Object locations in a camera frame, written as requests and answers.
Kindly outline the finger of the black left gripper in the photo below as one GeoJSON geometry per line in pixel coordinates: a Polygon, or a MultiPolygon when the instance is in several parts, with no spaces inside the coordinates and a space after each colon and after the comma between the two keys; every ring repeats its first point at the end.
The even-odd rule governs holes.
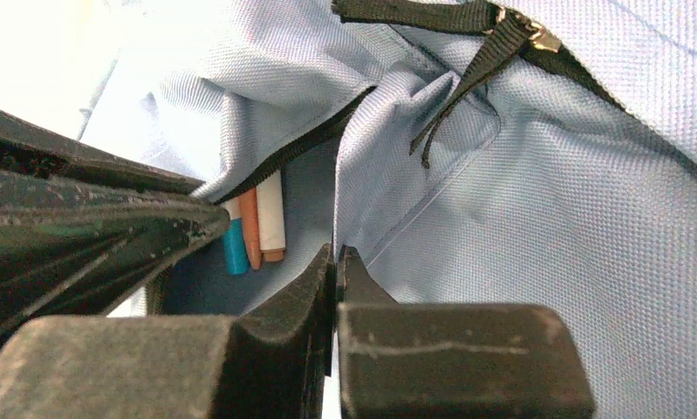
{"type": "Polygon", "coordinates": [[[116,189],[187,195],[202,182],[130,161],[0,110],[0,169],[116,189]]]}
{"type": "Polygon", "coordinates": [[[187,196],[0,170],[0,347],[36,317],[110,312],[228,226],[187,196]]]}

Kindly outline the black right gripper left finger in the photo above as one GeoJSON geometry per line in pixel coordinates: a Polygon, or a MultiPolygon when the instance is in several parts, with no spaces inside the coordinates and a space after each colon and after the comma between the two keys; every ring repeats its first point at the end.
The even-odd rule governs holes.
{"type": "Polygon", "coordinates": [[[0,352],[0,418],[319,418],[331,259],[240,317],[34,319],[0,352]]]}

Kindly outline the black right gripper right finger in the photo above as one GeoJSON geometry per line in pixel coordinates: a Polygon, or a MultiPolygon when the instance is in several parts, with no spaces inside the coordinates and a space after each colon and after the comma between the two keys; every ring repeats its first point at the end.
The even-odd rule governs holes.
{"type": "Polygon", "coordinates": [[[337,265],[344,418],[592,418],[563,319],[546,306],[402,304],[344,247],[337,265]]]}

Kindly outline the blue white pen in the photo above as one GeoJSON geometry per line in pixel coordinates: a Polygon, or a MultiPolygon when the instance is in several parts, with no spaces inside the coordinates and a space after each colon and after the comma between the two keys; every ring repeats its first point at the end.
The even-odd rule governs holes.
{"type": "Polygon", "coordinates": [[[249,257],[243,237],[243,221],[239,199],[234,198],[224,204],[229,213],[229,229],[222,237],[225,264],[228,274],[242,275],[250,269],[249,257]]]}

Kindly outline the brown white marker pen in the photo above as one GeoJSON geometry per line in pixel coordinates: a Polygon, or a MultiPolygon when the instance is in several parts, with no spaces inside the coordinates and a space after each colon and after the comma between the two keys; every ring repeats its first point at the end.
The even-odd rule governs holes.
{"type": "Polygon", "coordinates": [[[286,250],[284,197],[281,171],[270,175],[256,187],[259,243],[263,260],[280,262],[286,250]]]}

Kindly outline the orange pencil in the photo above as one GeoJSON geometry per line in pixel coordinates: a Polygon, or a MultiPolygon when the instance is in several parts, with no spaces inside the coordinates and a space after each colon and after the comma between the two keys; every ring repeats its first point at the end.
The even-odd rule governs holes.
{"type": "Polygon", "coordinates": [[[260,246],[256,188],[249,189],[239,196],[239,209],[246,254],[251,268],[259,270],[263,264],[263,255],[260,246]]]}

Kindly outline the blue student backpack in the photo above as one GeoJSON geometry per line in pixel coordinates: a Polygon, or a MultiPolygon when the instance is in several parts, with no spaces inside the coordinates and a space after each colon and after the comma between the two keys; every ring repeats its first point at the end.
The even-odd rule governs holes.
{"type": "Polygon", "coordinates": [[[326,1],[111,1],[122,49],[81,140],[228,192],[356,101],[283,171],[287,255],[177,264],[171,313],[238,314],[325,243],[402,302],[565,319],[600,418],[697,418],[697,1],[514,1],[614,98],[521,59],[409,144],[482,40],[342,24],[326,1]]]}

